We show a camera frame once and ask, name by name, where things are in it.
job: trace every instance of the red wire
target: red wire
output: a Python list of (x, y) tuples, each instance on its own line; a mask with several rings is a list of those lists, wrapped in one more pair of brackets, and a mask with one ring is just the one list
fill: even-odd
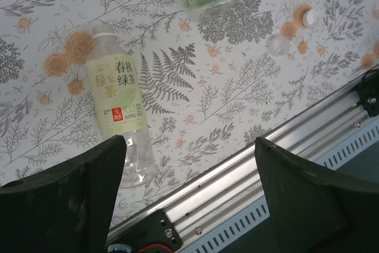
[(153, 248), (153, 247), (161, 247), (161, 248), (163, 248), (163, 249), (166, 249), (169, 253), (174, 253), (173, 250), (171, 250), (170, 247), (164, 246), (164, 245), (159, 244), (159, 243), (154, 243), (154, 244), (151, 244), (151, 245), (149, 245), (149, 246), (146, 246), (145, 248), (142, 248), (142, 249), (141, 249), (140, 251), (138, 251), (138, 252), (143, 252), (143, 251), (146, 251), (146, 250), (148, 250), (148, 249), (150, 249), (150, 248)]

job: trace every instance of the aluminum rail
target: aluminum rail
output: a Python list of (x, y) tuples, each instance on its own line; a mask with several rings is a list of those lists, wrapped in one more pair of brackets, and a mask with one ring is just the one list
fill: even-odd
[[(369, 124), (353, 90), (357, 78), (271, 131), (265, 138), (311, 161)], [(184, 244), (179, 252), (264, 196), (255, 145), (245, 147), (109, 231), (107, 242), (164, 209)]]

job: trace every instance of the red logo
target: red logo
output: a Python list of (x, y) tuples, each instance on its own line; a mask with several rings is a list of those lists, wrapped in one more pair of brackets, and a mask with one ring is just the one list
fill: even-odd
[(113, 116), (113, 121), (123, 121), (124, 120), (123, 112), (122, 112), (120, 107), (112, 109), (112, 116)]

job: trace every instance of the table surface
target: table surface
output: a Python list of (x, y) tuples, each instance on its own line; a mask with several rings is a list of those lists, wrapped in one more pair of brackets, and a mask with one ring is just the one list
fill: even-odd
[[(0, 0), (0, 185), (102, 141), (81, 63), (95, 24), (113, 25), (151, 75), (140, 82), (159, 173), (119, 191), (114, 226), (345, 85), (362, 59), (372, 64), (363, 55), (379, 39), (376, 1), (236, 0), (196, 23), (184, 0)], [(323, 15), (318, 30), (301, 26), (310, 7)], [(291, 49), (273, 57), (267, 41), (279, 33)]]

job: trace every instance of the black bracket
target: black bracket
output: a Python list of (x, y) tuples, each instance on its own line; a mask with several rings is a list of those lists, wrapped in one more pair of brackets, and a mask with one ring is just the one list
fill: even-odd
[(370, 117), (379, 115), (379, 70), (372, 69), (364, 74), (356, 91), (363, 108)]
[[(166, 213), (158, 210), (107, 243), (106, 248), (112, 244), (127, 245), (132, 248), (133, 252), (138, 252), (151, 244), (161, 244), (175, 252), (180, 249), (183, 241)], [(160, 247), (153, 247), (144, 250), (143, 253), (168, 253), (168, 251)]]

